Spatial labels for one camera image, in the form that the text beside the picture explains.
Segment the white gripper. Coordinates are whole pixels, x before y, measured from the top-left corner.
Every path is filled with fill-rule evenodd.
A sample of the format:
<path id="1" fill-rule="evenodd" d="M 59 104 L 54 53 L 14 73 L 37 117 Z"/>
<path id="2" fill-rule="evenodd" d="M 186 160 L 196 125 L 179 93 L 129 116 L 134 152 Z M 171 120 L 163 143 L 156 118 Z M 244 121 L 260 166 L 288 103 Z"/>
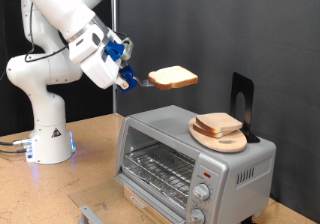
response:
<path id="1" fill-rule="evenodd" d="M 69 58 L 73 63 L 79 64 L 98 87 L 106 89 L 115 83 L 122 90 L 127 90 L 128 82 L 118 76 L 121 61 L 113 60 L 105 50 L 109 41 L 103 30 L 93 24 L 69 44 Z"/>

